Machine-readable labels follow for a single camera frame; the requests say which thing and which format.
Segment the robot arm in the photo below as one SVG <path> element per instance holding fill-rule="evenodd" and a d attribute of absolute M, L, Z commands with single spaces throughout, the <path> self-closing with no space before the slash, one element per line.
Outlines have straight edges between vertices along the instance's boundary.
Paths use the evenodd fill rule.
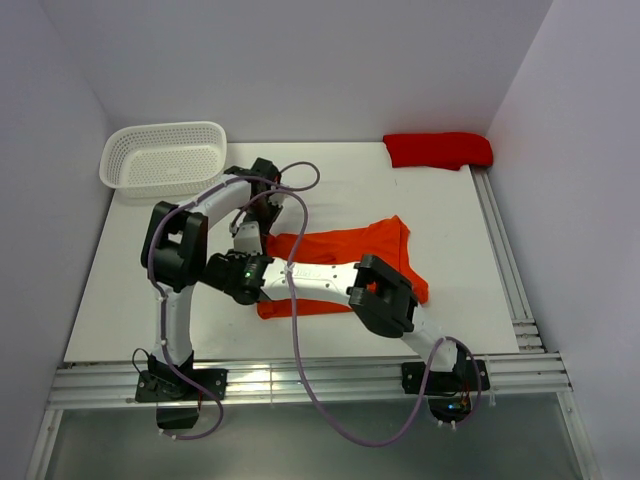
<path fill-rule="evenodd" d="M 163 346 L 167 346 L 172 363 L 182 373 L 189 376 L 193 368 L 189 319 L 197 282 L 232 296 L 242 305 L 290 297 L 286 262 L 263 254 L 266 236 L 282 210 L 277 193 L 253 202 L 240 227 L 232 232 L 234 249 L 214 254 L 207 261 L 208 230 L 259 193 L 276 188 L 256 177 L 276 185 L 280 181 L 278 169 L 263 159 L 258 159 L 250 170 L 227 170 L 219 182 L 233 176 L 254 180 L 229 183 L 202 203 L 173 216 L 153 252 L 154 276 L 167 296 L 167 310 L 166 340 L 161 338 L 158 325 L 149 372 L 167 384 L 180 382 L 175 381 L 165 363 Z M 145 268 L 160 221 L 178 206 L 161 202 L 154 208 L 141 255 Z M 401 339 L 425 361 L 435 342 L 443 337 L 418 303 L 411 283 L 378 257 L 365 255 L 360 262 L 345 265 L 295 264 L 292 276 L 297 298 L 348 305 L 369 331 Z M 456 346 L 446 342 L 438 350 L 432 369 L 450 372 L 456 356 Z"/>

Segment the orange shirt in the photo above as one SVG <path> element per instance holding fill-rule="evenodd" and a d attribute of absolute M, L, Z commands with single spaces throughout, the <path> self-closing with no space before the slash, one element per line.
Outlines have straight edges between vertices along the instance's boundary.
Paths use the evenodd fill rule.
<path fill-rule="evenodd" d="M 293 248 L 296 234 L 269 236 L 267 254 L 286 259 Z M 398 216 L 372 223 L 366 228 L 309 233 L 304 236 L 295 261 L 324 265 L 358 262 L 366 253 L 377 255 L 407 277 L 420 303 L 429 299 L 429 285 L 409 265 L 409 228 Z M 349 312 L 350 308 L 318 300 L 298 300 L 298 315 Z M 261 318 L 290 317 L 291 300 L 261 302 Z"/>

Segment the basket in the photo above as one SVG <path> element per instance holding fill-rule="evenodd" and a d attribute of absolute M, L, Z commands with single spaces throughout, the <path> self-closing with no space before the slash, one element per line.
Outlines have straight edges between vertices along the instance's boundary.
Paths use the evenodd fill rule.
<path fill-rule="evenodd" d="M 189 195 L 213 185 L 226 154 L 227 138 L 217 123 L 127 127 L 107 140 L 100 180 L 127 197 Z"/>

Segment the white wall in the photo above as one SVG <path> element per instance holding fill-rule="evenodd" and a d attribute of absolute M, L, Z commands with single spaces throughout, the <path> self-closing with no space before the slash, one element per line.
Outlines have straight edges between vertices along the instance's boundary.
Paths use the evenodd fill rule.
<path fill-rule="evenodd" d="M 0 470 L 22 478 L 109 191 L 109 125 L 35 0 L 0 4 Z"/>
<path fill-rule="evenodd" d="M 640 469 L 640 3 L 556 0 L 489 130 L 547 345 L 606 478 Z"/>
<path fill-rule="evenodd" d="M 484 133 L 551 0 L 41 0 L 116 126 Z"/>

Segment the red towel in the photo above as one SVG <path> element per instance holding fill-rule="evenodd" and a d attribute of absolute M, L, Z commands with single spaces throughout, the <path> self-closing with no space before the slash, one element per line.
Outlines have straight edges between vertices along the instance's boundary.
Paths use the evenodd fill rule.
<path fill-rule="evenodd" d="M 272 257 L 287 258 L 297 235 L 283 233 L 267 239 L 267 253 Z M 300 263 L 324 265 L 358 262 L 365 253 L 377 255 L 411 281 L 420 303 L 429 298 L 429 285 L 409 266 L 409 228 L 397 216 L 372 223 L 366 228 L 333 230 L 305 235 L 295 260 Z M 299 315 L 349 312 L 343 305 L 317 300 L 298 300 Z M 261 318 L 290 317 L 291 300 L 260 302 Z"/>
<path fill-rule="evenodd" d="M 382 141 L 393 168 L 436 167 L 460 170 L 463 165 L 493 165 L 489 141 L 475 133 L 400 133 Z"/>

